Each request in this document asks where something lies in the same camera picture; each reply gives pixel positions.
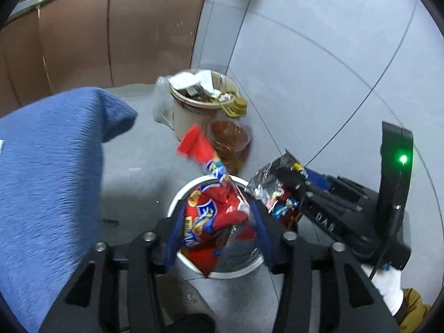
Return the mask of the blue white gloved hand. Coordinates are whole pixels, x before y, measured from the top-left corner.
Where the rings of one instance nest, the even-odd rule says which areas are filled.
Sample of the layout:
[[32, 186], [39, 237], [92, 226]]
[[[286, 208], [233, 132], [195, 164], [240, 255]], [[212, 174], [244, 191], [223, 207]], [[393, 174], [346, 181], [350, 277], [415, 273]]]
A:
[[378, 269], [372, 278], [372, 284], [379, 291], [390, 313], [395, 316], [403, 303], [401, 271], [391, 266]]

